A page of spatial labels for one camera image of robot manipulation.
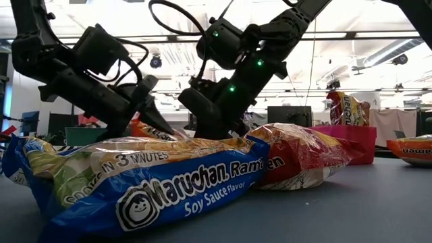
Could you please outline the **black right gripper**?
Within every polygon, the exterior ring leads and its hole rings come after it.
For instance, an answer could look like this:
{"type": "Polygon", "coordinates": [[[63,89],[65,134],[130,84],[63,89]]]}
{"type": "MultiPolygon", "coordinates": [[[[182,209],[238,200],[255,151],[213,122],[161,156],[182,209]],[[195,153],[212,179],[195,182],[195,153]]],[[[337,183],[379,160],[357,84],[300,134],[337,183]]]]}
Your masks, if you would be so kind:
{"type": "Polygon", "coordinates": [[[195,138],[228,139],[232,134],[244,136],[250,127],[243,122],[245,111],[273,76],[287,76],[286,62],[261,53],[247,55],[231,78],[218,82],[196,81],[192,87],[212,101],[220,110],[219,119],[197,119],[195,138]]]}

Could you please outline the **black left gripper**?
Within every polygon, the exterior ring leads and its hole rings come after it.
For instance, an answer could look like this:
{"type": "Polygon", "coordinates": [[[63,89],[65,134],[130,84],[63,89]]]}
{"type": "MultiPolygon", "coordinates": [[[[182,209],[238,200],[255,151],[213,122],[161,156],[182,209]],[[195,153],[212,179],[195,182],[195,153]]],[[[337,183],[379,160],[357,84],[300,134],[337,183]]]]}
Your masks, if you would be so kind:
{"type": "MultiPolygon", "coordinates": [[[[57,97],[61,97],[107,124],[107,137],[122,136],[134,114],[134,106],[130,100],[72,69],[56,73],[52,81],[38,89],[42,101],[53,102],[57,97]]],[[[160,114],[153,96],[146,96],[138,112],[139,120],[143,123],[173,135],[173,129],[160,114]]]]}

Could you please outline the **orange chicken noodle pack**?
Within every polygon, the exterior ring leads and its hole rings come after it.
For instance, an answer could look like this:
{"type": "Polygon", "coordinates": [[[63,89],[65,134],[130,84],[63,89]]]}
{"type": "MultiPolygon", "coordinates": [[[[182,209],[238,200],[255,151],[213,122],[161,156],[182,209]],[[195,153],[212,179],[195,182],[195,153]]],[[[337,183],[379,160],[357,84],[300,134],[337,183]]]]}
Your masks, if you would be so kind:
{"type": "Polygon", "coordinates": [[[388,140],[387,148],[408,164],[432,167],[432,134],[388,140]]]}
{"type": "Polygon", "coordinates": [[[129,129],[131,136],[134,137],[148,137],[156,138],[159,140],[177,141],[190,139],[189,136],[174,130],[173,134],[162,132],[148,124],[141,122],[139,119],[133,119],[129,123],[129,129]]]}

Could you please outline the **blue soy sauce noodle pack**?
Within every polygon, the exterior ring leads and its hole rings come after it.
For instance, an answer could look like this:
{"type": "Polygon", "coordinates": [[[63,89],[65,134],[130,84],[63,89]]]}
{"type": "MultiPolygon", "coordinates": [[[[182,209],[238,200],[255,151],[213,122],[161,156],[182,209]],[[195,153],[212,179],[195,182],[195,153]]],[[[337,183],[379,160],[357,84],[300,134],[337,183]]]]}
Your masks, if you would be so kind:
{"type": "Polygon", "coordinates": [[[14,136],[3,173],[27,186],[48,218],[38,243],[78,243],[195,217],[242,196],[265,172],[257,138],[112,138],[59,151],[14,136]]]}

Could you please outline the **red beef noodle pack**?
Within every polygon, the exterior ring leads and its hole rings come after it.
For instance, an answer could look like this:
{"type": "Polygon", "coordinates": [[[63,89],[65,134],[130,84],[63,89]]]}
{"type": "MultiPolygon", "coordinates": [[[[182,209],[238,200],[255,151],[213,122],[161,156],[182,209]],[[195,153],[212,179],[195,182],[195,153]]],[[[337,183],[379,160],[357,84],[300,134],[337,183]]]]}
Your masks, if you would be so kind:
{"type": "Polygon", "coordinates": [[[331,101],[331,125],[370,126],[370,103],[358,101],[355,97],[340,91],[332,91],[327,95],[331,101]]]}
{"type": "Polygon", "coordinates": [[[269,144],[266,172],[257,190],[289,191],[313,188],[361,158],[359,142],[335,138],[294,124],[273,123],[248,132],[269,144]]]}

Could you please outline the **red cloth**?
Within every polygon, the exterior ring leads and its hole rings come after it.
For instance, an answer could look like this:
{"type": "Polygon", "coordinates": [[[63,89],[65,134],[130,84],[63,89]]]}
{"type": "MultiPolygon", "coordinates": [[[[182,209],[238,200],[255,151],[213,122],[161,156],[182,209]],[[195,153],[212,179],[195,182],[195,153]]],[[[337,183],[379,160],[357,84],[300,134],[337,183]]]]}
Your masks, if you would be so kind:
{"type": "Polygon", "coordinates": [[[91,125],[91,124],[97,124],[98,121],[99,120],[95,117],[85,117],[83,113],[78,115],[78,125],[79,126],[87,126],[87,125],[91,125]]]}

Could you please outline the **black monitor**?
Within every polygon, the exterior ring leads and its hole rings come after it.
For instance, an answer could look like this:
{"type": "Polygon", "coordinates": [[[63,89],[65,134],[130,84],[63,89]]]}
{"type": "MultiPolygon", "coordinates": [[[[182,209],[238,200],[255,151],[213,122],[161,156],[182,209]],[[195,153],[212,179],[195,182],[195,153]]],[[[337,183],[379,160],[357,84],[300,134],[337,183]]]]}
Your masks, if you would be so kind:
{"type": "Polygon", "coordinates": [[[57,134],[59,132],[65,132],[66,127],[75,127],[78,125],[78,115],[70,114],[49,114],[49,134],[57,134]]]}
{"type": "Polygon", "coordinates": [[[416,135],[432,134],[432,112],[419,111],[417,113],[416,135]]]}
{"type": "Polygon", "coordinates": [[[267,121],[312,127],[313,113],[311,106],[268,106],[267,121]]]}

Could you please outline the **green plastic bin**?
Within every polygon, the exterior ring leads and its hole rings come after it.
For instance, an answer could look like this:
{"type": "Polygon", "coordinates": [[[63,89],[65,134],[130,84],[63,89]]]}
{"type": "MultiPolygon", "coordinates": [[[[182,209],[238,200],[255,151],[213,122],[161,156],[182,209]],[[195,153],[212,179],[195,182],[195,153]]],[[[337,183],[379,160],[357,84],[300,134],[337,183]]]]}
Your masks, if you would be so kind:
{"type": "Polygon", "coordinates": [[[65,139],[68,146],[85,146],[95,143],[106,132],[105,128],[66,127],[65,139]]]}

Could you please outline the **blue-lit monitor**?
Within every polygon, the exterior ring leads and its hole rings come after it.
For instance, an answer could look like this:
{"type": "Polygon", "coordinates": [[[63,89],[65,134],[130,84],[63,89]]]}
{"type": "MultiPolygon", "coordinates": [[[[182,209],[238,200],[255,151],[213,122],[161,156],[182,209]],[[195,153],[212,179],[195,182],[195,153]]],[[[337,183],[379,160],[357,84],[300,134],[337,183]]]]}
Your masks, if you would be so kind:
{"type": "Polygon", "coordinates": [[[29,134],[31,132],[37,132],[39,113],[39,111],[28,111],[22,114],[20,127],[21,133],[29,134]]]}

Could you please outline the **long ceiling light strip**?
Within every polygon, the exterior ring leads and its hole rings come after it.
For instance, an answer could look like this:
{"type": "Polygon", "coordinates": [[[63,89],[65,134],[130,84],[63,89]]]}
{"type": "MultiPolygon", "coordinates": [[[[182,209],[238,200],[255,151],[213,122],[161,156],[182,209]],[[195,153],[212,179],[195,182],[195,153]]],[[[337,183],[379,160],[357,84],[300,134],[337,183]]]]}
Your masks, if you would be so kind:
{"type": "Polygon", "coordinates": [[[304,39],[345,38],[345,32],[307,32],[303,34],[304,39]]]}
{"type": "Polygon", "coordinates": [[[357,38],[418,38],[420,35],[417,31],[390,31],[390,32],[357,32],[357,38]]]}

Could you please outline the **pink plastic bin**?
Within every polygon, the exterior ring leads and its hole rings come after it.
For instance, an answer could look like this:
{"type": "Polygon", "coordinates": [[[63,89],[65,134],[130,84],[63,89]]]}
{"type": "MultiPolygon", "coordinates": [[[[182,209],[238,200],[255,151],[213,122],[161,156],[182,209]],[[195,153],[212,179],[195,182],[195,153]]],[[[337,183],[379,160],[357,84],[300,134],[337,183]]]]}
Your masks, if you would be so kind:
{"type": "Polygon", "coordinates": [[[351,160],[349,165],[370,165],[374,161],[377,130],[370,126],[315,126],[313,130],[323,134],[359,143],[364,148],[364,155],[351,160]]]}

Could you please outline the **beige cloth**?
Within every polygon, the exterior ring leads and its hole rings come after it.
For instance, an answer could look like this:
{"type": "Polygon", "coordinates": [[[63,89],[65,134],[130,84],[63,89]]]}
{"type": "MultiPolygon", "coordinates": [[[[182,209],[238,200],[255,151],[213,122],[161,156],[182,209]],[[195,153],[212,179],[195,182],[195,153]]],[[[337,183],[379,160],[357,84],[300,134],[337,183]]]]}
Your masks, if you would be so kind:
{"type": "Polygon", "coordinates": [[[403,132],[405,137],[416,136],[417,112],[400,109],[372,109],[369,112],[371,127],[376,127],[377,138],[375,145],[386,147],[388,140],[397,138],[395,131],[403,132]]]}

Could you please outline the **long grey horizontal rail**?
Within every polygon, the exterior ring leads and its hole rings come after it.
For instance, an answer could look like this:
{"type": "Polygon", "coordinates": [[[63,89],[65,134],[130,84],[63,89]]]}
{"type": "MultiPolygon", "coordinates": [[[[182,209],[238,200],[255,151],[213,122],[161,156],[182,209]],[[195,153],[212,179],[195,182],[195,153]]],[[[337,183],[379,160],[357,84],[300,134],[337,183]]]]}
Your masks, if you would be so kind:
{"type": "Polygon", "coordinates": [[[343,89],[269,89],[262,90],[261,93],[311,93],[311,92],[422,92],[432,91],[431,87],[426,88],[343,88],[343,89]]]}

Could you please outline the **silver ventilation duct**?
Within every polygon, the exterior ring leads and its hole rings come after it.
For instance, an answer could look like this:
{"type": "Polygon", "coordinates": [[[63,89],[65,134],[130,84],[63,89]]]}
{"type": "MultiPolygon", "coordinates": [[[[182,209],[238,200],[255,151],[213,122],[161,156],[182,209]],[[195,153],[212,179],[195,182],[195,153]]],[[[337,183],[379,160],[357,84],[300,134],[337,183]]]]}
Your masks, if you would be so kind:
{"type": "Polygon", "coordinates": [[[365,58],[362,62],[362,66],[365,68],[371,68],[379,65],[392,60],[423,43],[424,40],[421,38],[395,40],[388,46],[365,58]]]}

